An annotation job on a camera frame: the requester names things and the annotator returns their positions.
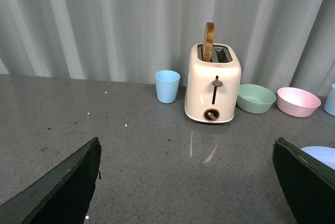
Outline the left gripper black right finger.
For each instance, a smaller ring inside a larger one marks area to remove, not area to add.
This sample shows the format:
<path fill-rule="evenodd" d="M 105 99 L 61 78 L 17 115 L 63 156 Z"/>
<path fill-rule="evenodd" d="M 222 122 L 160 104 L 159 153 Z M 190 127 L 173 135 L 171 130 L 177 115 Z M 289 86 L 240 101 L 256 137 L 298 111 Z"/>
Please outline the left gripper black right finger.
<path fill-rule="evenodd" d="M 284 138 L 276 140 L 273 165 L 297 223 L 334 223 L 334 169 Z"/>

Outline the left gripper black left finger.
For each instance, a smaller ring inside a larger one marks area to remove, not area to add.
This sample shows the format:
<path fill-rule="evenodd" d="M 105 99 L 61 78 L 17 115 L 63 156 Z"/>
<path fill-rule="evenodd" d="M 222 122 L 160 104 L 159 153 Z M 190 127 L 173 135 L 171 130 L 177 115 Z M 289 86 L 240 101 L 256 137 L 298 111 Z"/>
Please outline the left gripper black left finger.
<path fill-rule="evenodd" d="M 1 205 L 1 223 L 84 223 L 95 192 L 102 147 L 91 139 Z"/>

